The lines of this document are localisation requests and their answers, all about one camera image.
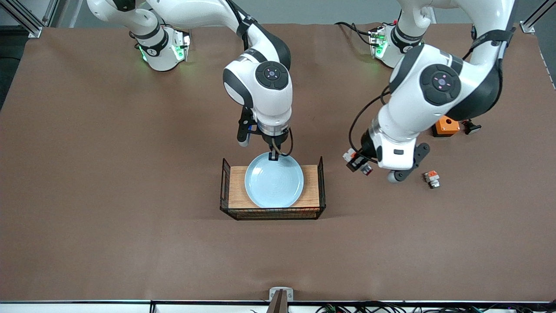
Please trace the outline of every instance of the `orange box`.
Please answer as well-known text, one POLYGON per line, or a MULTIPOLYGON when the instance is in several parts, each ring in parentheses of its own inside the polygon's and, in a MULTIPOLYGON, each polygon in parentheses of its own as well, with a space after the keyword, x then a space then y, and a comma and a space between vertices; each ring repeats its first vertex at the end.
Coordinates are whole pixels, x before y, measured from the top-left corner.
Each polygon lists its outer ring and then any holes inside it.
POLYGON ((450 137, 460 130, 459 122, 445 115, 436 121, 432 128, 434 137, 450 137))

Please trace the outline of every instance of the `green led light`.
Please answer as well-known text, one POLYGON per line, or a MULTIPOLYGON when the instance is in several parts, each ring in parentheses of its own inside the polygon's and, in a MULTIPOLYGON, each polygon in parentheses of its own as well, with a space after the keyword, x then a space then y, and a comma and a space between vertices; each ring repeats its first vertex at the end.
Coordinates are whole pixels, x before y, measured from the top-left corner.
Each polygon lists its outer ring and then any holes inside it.
POLYGON ((179 46, 173 46, 174 47, 174 54, 176 55, 176 59, 178 59, 179 61, 183 60, 185 58, 184 56, 184 49, 180 48, 179 46))
POLYGON ((148 61, 147 61, 147 56, 146 56, 145 53, 143 52, 143 49, 141 48, 141 46, 139 47, 139 51, 141 51, 141 55, 143 56, 143 60, 144 60, 145 62, 148 62, 148 61))

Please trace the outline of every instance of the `ceramic plate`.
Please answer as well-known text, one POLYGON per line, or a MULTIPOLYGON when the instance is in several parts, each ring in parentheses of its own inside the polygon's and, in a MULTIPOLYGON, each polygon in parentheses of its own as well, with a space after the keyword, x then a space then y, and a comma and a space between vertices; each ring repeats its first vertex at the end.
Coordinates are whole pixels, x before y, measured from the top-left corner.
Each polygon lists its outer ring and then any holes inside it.
POLYGON ((261 208, 288 208, 303 190, 303 171, 291 156, 269 161, 269 154, 256 157, 245 173, 245 189, 261 208))

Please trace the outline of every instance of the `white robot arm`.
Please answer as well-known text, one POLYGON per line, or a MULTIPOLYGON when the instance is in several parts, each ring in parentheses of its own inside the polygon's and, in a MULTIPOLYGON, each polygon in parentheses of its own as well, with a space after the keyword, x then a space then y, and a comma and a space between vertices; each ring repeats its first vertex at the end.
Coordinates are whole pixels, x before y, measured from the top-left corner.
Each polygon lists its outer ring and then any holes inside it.
MULTIPOLYGON (((222 76, 228 95, 243 106, 237 140, 241 146, 247 146, 251 134, 261 135, 271 149, 269 159, 278 159, 281 144, 291 136, 288 46, 231 0, 146 2, 177 29, 222 25, 249 43, 250 47, 224 68, 222 76)), ((161 26, 152 12, 136 8, 135 0, 87 0, 87 3, 99 19, 129 28, 154 70, 171 70, 184 59, 182 53, 177 53, 182 33, 161 26)))
POLYGON ((377 162, 381 168, 412 169, 416 138, 422 131, 443 115, 454 120, 481 115, 494 106, 501 92, 502 58, 513 34, 510 16, 514 0, 399 2, 404 9, 411 7, 413 14, 404 15, 403 11, 391 34, 409 34, 418 40, 404 43, 414 46, 401 55, 390 76, 390 101, 363 134, 363 148, 358 151, 358 158, 348 162, 353 171, 367 160, 377 162), (433 46, 419 44, 430 23, 419 13, 424 3, 459 6, 469 15, 478 35, 471 46, 470 62, 433 46), (405 16, 413 21, 405 21, 405 16))

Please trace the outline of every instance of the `black cable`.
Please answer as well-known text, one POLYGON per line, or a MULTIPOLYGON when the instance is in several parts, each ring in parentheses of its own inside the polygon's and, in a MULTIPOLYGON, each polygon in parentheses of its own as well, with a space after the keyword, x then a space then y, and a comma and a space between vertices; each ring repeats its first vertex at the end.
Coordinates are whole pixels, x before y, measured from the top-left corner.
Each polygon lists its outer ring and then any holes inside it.
POLYGON ((294 133, 291 132, 291 127, 290 127, 290 151, 286 154, 283 154, 283 157, 289 157, 291 152, 294 151, 294 133))
POLYGON ((344 25, 344 26, 347 26, 347 27, 348 27, 349 29, 351 29, 352 31, 358 32, 358 33, 360 33, 361 35, 368 35, 368 34, 369 34, 369 33, 366 33, 366 32, 364 32, 364 31, 360 31, 360 30, 358 30, 357 28, 354 28, 352 25, 350 25, 350 24, 348 24, 348 23, 346 23, 346 22, 338 22, 338 23, 334 23, 334 25, 344 25))
MULTIPOLYGON (((386 103, 384 103, 384 98, 383 98, 383 97, 385 96, 385 94, 384 94, 385 92, 386 92, 386 88, 385 88, 385 89, 382 91, 382 93, 380 94, 380 101, 383 103, 383 105, 386 104, 386 103)), ((394 309, 396 309, 396 308, 397 308, 397 309, 400 309, 403 313, 407 313, 407 312, 405 311, 405 309, 402 308, 401 306, 397 306, 397 305, 395 305, 395 304, 390 304, 390 306, 391 306, 392 308, 394 308, 394 309)))
POLYGON ((172 26, 172 25, 170 25, 170 24, 166 24, 166 21, 162 18, 162 16, 160 17, 160 19, 162 20, 162 24, 161 24, 161 25, 164 25, 164 26, 172 26))
POLYGON ((430 309, 430 310, 425 310, 423 311, 423 313, 443 313, 443 312, 467 312, 467 313, 473 313, 470 310, 466 310, 466 309, 461 309, 461 308, 457 308, 457 307, 443 307, 442 309, 430 309))
POLYGON ((487 307, 486 309, 484 309, 483 312, 487 312, 488 310, 494 308, 494 307, 497 306, 497 305, 498 305, 498 303, 495 303, 495 304, 493 304, 493 305, 487 307))
POLYGON ((467 53, 461 59, 465 60, 471 54, 471 52, 473 52, 473 49, 469 49, 469 51, 467 51, 467 53))
POLYGON ((353 140, 351 139, 351 133, 353 133, 353 128, 355 127, 355 124, 357 123, 357 120, 359 120, 359 117, 363 114, 363 112, 365 112, 366 109, 369 108, 369 106, 371 106, 371 104, 377 102, 379 99, 381 99, 382 97, 384 97, 385 95, 390 94, 390 91, 386 91, 390 86, 387 86, 385 89, 383 89, 383 91, 380 93, 380 96, 374 98, 371 100, 371 102, 367 103, 367 105, 365 105, 361 111, 359 111, 359 113, 356 115, 355 119, 353 120, 353 123, 351 123, 351 127, 349 127, 349 134, 347 136, 348 140, 349 140, 349 144, 351 146, 351 148, 357 153, 359 154, 360 157, 366 159, 367 161, 373 162, 373 163, 378 163, 378 161, 368 158, 360 153, 358 153, 357 151, 359 151, 358 149, 355 148, 355 145, 353 144, 353 140))
POLYGON ((342 309, 346 313, 352 313, 350 310, 346 309, 345 306, 339 306, 339 308, 342 309))
POLYGON ((363 38, 362 35, 368 36, 369 33, 368 33, 368 32, 364 32, 364 31, 360 31, 360 30, 357 28, 357 26, 355 26, 355 23, 351 23, 351 25, 349 25, 349 24, 347 24, 346 22, 338 22, 338 23, 335 23, 334 25, 346 25, 346 26, 349 27, 349 29, 351 29, 352 31, 354 31, 354 32, 357 34, 357 36, 359 36, 359 38, 360 38, 363 42, 365 42, 367 45, 373 46, 373 47, 378 47, 378 46, 379 46, 379 45, 377 45, 376 43, 371 43, 371 42, 365 40, 365 39, 363 38))
POLYGON ((503 75, 502 75, 502 59, 498 59, 497 60, 497 65, 498 65, 498 78, 499 78, 499 83, 498 83, 498 94, 496 95, 496 99, 494 100, 493 105, 496 104, 496 102, 498 102, 498 99, 500 99, 500 95, 502 94, 502 81, 503 81, 503 75))
POLYGON ((18 57, 13 57, 13 56, 0 56, 0 58, 11 58, 11 59, 13 59, 13 60, 21 61, 20 58, 18 58, 18 57))
POLYGON ((386 309, 386 307, 384 307, 384 306, 379 306, 378 308, 374 309, 373 311, 369 311, 369 313, 376 313, 377 311, 380 311, 380 310, 384 310, 388 313, 392 313, 392 312, 390 312, 390 310, 386 309))
MULTIPOLYGON (((243 23, 239 11, 237 10, 236 6, 230 0, 226 0, 226 3, 230 6, 230 9, 234 13, 234 16, 236 17, 236 20, 237 20, 237 25, 239 27, 239 25, 241 25, 243 23)), ((247 38, 247 32, 244 33, 241 36, 241 39, 244 42, 244 50, 249 49, 249 40, 247 38)))
POLYGON ((516 305, 516 304, 504 304, 504 306, 505 307, 511 307, 512 309, 514 309, 518 313, 525 313, 526 311, 529 312, 529 313, 533 313, 533 310, 531 310, 530 308, 524 307, 524 306, 519 306, 519 305, 516 305))

